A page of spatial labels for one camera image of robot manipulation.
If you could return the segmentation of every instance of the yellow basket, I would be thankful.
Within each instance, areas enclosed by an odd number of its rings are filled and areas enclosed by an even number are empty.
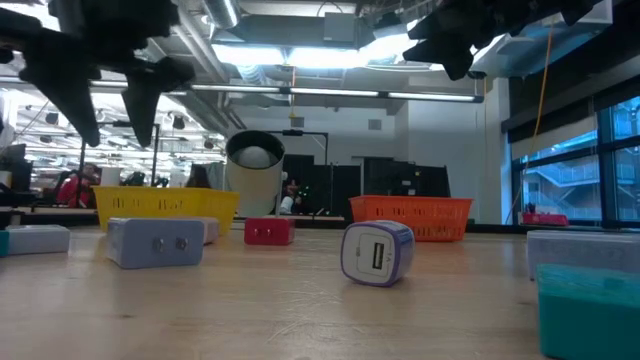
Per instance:
[[[112,217],[161,218],[206,216],[218,219],[220,235],[231,228],[239,194],[197,188],[94,186],[100,228],[107,231]]]

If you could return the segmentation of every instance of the red block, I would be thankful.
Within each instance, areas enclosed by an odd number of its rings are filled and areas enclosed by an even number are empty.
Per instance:
[[[278,218],[249,218],[244,223],[247,245],[289,245],[293,242],[295,221]]]
[[[522,223],[525,225],[554,225],[569,226],[569,219],[562,214],[522,214]]]

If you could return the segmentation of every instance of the red shirt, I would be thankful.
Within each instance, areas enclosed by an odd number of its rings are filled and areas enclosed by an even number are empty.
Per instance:
[[[91,183],[88,179],[82,180],[82,188],[80,192],[80,203],[82,207],[86,207],[91,199],[91,192],[89,191],[89,185]],[[68,205],[72,208],[80,207],[76,204],[76,192],[78,190],[78,177],[76,175],[71,175],[67,181],[65,181],[62,186],[60,186],[60,191],[58,192],[58,197],[56,201],[59,204]]]

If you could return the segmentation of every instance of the usb port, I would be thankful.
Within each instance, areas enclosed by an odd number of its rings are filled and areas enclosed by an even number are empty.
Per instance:
[[[382,270],[382,257],[384,256],[384,244],[375,243],[373,245],[373,268]]]

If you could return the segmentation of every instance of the red object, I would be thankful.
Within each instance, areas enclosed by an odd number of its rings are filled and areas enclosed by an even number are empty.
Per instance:
[[[244,223],[247,245],[289,245],[293,242],[295,221],[279,218],[249,218]]]
[[[89,204],[91,199],[91,192],[89,191],[89,181],[87,179],[82,180],[82,187],[80,193],[80,202],[84,205],[84,207]],[[58,192],[58,197],[56,201],[58,204],[68,205],[69,207],[76,208],[79,207],[76,204],[76,194],[78,192],[78,177],[76,175],[72,175],[69,177],[69,180],[65,181],[60,187],[60,191]]]
[[[423,196],[358,196],[349,199],[356,222],[393,220],[413,230],[416,241],[464,238],[472,199]]]
[[[555,225],[569,226],[567,215],[562,214],[522,214],[522,223],[525,225]]]

